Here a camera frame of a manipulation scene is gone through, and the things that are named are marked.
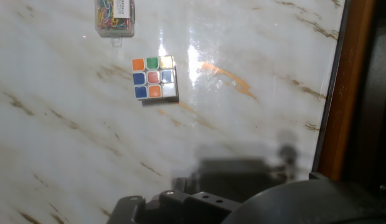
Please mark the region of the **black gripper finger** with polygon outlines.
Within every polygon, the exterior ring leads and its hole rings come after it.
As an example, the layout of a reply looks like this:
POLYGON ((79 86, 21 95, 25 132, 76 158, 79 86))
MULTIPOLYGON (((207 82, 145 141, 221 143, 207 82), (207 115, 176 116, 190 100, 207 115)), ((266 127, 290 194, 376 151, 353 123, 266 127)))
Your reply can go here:
POLYGON ((240 206, 207 192, 168 190, 149 202, 142 196, 119 199, 107 224, 218 224, 240 206))

